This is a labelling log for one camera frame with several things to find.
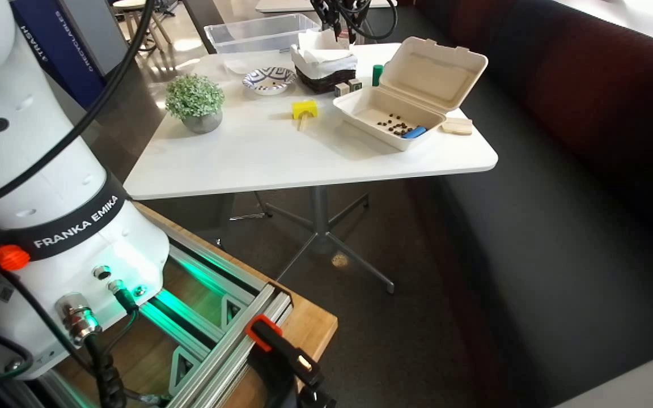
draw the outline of cable connector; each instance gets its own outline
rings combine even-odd
[[[116,279],[111,281],[107,284],[107,289],[115,295],[115,299],[117,299],[117,302],[124,308],[128,315],[138,309],[133,294],[130,293],[130,290],[125,287],[125,284],[121,280]]]

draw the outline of clear plastic bin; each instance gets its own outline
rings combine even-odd
[[[319,25],[302,14],[270,16],[256,20],[207,25],[205,36],[218,54],[288,49],[298,44],[299,33],[319,30]]]

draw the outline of black band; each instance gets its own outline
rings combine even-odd
[[[58,255],[102,230],[120,212],[127,198],[122,184],[107,172],[100,191],[79,209],[46,224],[0,232],[0,243],[20,246],[31,261]]]

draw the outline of clamp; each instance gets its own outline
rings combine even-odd
[[[256,347],[248,363],[264,380],[269,390],[264,408],[334,408],[337,401],[320,390],[324,375],[319,364],[302,349],[282,337],[282,330],[263,314],[246,326],[246,335]],[[297,393],[296,378],[303,387]]]

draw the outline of franka emika robot arm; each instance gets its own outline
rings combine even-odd
[[[363,34],[358,27],[368,0],[311,2],[325,28],[335,26],[338,33],[342,15],[350,37]],[[150,20],[153,3],[147,0],[142,21]],[[72,354],[72,343],[96,354],[97,345],[86,338],[137,309],[122,294],[147,287],[140,305],[163,287],[166,234],[135,209],[78,136],[112,94],[146,30],[145,24],[138,27],[104,95],[73,127],[16,27],[8,0],[0,0],[0,338],[29,354],[18,379],[39,377]],[[97,367],[73,356],[96,374]],[[96,364],[101,357],[93,355]],[[0,372],[11,373],[22,362],[0,341]],[[121,382],[120,393],[111,397],[107,406],[124,406]]]

